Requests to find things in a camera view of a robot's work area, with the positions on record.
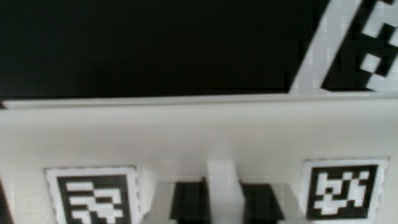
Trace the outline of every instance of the white divider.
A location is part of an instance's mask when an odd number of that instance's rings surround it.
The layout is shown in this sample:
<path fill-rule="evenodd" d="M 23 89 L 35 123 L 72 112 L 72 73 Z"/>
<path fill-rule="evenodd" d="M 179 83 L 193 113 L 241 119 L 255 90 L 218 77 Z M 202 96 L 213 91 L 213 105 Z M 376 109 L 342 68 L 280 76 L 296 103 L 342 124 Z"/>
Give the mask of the white divider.
<path fill-rule="evenodd" d="M 230 160 L 207 161 L 207 189 L 213 224 L 241 224 L 245 197 Z"/>

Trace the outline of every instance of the black and white square pattern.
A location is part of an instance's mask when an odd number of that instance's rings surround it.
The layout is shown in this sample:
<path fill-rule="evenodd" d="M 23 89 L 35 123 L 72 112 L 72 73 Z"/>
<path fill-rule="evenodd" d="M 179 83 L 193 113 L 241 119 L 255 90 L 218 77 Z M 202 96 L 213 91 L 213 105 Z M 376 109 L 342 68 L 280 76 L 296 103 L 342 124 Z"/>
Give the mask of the black and white square pattern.
<path fill-rule="evenodd" d="M 387 160 L 305 162 L 302 209 L 314 223 L 373 223 Z"/>
<path fill-rule="evenodd" d="M 136 224 L 136 168 L 47 169 L 58 224 Z"/>

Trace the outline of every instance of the dark wall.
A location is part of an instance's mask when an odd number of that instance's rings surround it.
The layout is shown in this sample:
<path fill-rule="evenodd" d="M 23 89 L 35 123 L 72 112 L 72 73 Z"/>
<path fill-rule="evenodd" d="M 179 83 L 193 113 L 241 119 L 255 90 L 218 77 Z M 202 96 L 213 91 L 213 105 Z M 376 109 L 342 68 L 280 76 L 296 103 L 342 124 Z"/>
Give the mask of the dark wall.
<path fill-rule="evenodd" d="M 0 2 L 0 97 L 286 93 L 328 0 Z"/>

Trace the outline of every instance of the black block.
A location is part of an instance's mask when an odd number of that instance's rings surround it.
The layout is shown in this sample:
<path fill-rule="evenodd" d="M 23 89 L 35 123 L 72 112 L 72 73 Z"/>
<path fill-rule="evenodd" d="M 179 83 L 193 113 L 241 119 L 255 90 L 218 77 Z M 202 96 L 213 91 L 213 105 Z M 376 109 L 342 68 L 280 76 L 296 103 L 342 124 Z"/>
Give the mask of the black block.
<path fill-rule="evenodd" d="M 1 182 L 0 182 L 0 223 L 12 224 L 10 213 L 8 213 L 8 205 L 5 200 Z"/>
<path fill-rule="evenodd" d="M 284 215 L 268 184 L 241 184 L 245 195 L 245 224 L 277 224 Z"/>
<path fill-rule="evenodd" d="M 170 219 L 177 224 L 211 224 L 206 180 L 175 183 Z"/>

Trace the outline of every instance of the white platform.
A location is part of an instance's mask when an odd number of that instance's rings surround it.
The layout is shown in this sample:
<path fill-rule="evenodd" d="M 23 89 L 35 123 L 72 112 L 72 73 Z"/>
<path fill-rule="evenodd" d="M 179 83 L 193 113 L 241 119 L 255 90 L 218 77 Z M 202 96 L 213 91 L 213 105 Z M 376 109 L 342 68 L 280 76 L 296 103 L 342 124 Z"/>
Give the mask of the white platform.
<path fill-rule="evenodd" d="M 55 223 L 44 168 L 136 164 L 172 183 L 206 176 L 207 159 L 232 159 L 241 181 L 287 184 L 298 196 L 303 160 L 367 157 L 390 157 L 376 216 L 378 224 L 390 223 L 396 133 L 396 98 L 0 111 L 0 175 L 16 224 Z"/>

